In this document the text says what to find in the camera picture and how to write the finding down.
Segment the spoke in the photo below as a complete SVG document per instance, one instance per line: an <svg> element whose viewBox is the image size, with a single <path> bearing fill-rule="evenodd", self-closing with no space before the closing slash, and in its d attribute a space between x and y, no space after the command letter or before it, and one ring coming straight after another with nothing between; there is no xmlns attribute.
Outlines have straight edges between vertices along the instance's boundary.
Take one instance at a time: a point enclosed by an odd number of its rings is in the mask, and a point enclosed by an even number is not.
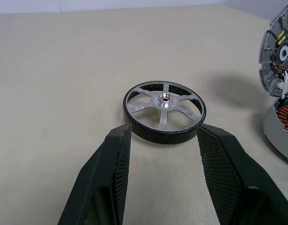
<svg viewBox="0 0 288 225"><path fill-rule="evenodd" d="M170 84L169 83L166 83L166 82L164 82L164 83L162 83L163 84L163 89L162 89L162 91L164 92L164 93L168 93L169 92L169 86L170 86Z"/></svg>
<svg viewBox="0 0 288 225"><path fill-rule="evenodd" d="M196 123L198 123L201 120L201 116L197 116L194 113L192 113L190 110L182 107L182 106L178 106L176 108L177 111L181 112L183 115L185 115L186 117L188 117L189 119L195 121Z"/></svg>
<svg viewBox="0 0 288 225"><path fill-rule="evenodd" d="M197 95L191 94L191 95L181 95L181 96L174 96L175 99L178 101L185 101L185 100L194 100L199 99Z"/></svg>
<svg viewBox="0 0 288 225"><path fill-rule="evenodd" d="M136 87L135 89L133 89L133 91L136 91L136 92L138 92L140 94L143 94L143 95L147 95L149 97L152 97L152 92L150 92L148 90L144 90L144 89L142 89L140 87Z"/></svg>
<svg viewBox="0 0 288 225"><path fill-rule="evenodd" d="M133 114L149 107L153 107L153 104L151 102L137 105L135 107L129 107L128 111L130 112L130 114Z"/></svg>
<svg viewBox="0 0 288 225"><path fill-rule="evenodd" d="M161 110L159 117L159 128L167 129L168 111Z"/></svg>

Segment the copper winding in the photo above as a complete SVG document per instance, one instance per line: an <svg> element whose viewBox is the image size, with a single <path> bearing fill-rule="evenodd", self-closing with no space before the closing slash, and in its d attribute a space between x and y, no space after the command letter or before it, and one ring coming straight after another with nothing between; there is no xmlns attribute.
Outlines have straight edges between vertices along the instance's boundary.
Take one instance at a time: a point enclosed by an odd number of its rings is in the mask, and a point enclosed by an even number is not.
<svg viewBox="0 0 288 225"><path fill-rule="evenodd" d="M288 131L288 105L279 109L278 117L284 125L284 129Z"/></svg>

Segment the white wall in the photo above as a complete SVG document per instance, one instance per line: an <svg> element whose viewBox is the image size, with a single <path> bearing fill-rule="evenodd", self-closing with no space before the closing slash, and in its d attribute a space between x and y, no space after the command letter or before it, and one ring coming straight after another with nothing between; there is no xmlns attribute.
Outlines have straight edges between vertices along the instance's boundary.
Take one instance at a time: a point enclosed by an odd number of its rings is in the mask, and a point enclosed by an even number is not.
<svg viewBox="0 0 288 225"><path fill-rule="evenodd" d="M226 0L0 0L0 14L66 12L114 8L175 7L222 3Z"/></svg>
<svg viewBox="0 0 288 225"><path fill-rule="evenodd" d="M272 20L288 5L288 0L228 0L227 3L247 13Z"/></svg>

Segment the beige table surface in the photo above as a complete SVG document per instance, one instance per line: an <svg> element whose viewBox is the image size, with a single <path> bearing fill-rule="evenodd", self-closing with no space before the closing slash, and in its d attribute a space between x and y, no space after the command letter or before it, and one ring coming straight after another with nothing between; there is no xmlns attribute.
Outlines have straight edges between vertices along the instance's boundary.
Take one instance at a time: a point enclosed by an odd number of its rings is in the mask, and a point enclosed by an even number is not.
<svg viewBox="0 0 288 225"><path fill-rule="evenodd" d="M168 80L205 101L288 199L288 162L262 133L275 100L258 53L269 21L227 6L0 15L0 225L57 224L77 174L134 85ZM213 225L197 138L132 138L125 225Z"/></svg>

